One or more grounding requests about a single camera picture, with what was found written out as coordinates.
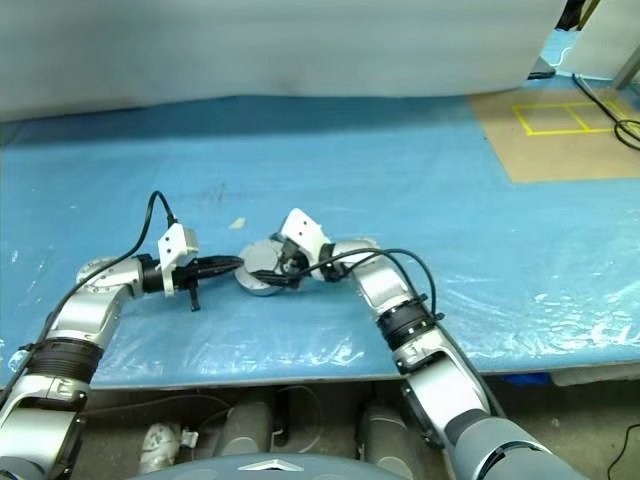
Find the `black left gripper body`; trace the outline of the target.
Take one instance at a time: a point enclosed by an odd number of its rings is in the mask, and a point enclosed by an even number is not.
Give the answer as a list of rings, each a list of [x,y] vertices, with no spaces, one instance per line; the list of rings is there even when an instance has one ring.
[[[172,273],[174,289],[189,292],[192,312],[201,309],[198,296],[198,273],[199,261],[197,259],[193,259],[185,266],[177,267]]]

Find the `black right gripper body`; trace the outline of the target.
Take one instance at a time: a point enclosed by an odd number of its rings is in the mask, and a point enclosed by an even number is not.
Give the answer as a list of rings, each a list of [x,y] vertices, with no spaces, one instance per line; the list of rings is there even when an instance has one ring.
[[[308,271],[310,266],[311,264],[301,247],[289,239],[288,248],[279,251],[276,272],[294,276],[295,280],[302,280],[311,276]]]

